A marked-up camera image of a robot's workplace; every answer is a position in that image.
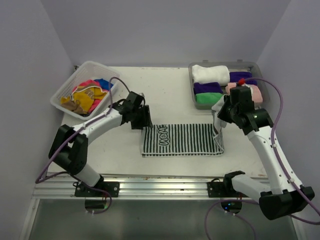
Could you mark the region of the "green white striped towel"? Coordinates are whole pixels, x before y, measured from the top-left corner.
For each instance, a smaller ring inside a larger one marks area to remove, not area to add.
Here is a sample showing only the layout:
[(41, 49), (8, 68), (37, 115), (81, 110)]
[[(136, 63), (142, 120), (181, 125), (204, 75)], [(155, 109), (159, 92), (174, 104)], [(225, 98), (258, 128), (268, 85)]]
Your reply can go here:
[(225, 95), (211, 107), (212, 123), (156, 124), (141, 134), (143, 157), (221, 156), (225, 152), (222, 128), (218, 118)]

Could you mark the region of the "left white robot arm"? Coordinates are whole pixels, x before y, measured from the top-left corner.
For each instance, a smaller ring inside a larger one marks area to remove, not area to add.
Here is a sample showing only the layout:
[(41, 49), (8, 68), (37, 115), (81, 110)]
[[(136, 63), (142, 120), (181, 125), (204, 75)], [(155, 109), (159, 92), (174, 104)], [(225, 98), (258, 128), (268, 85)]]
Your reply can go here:
[(119, 182), (105, 181), (88, 164), (88, 147), (104, 133), (126, 123), (130, 123), (133, 130), (152, 126), (150, 108), (143, 94), (131, 91), (127, 98), (111, 104), (101, 114), (83, 124), (64, 124), (58, 129), (48, 156), (76, 180), (73, 183), (75, 197), (118, 197)]

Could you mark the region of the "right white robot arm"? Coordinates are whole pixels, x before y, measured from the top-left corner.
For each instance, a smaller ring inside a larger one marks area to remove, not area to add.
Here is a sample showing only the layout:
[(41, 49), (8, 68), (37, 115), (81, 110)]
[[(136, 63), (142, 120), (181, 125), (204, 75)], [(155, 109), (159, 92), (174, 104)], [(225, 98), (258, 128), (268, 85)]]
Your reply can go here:
[(235, 124), (254, 146), (267, 174), (269, 184), (260, 183), (238, 170), (225, 174), (222, 182), (227, 196), (242, 193), (259, 204), (264, 216), (275, 220), (302, 211), (315, 193), (304, 186), (292, 171), (275, 134), (275, 125), (264, 109), (256, 109), (251, 90), (236, 86), (212, 108), (213, 140), (222, 141), (222, 129)]

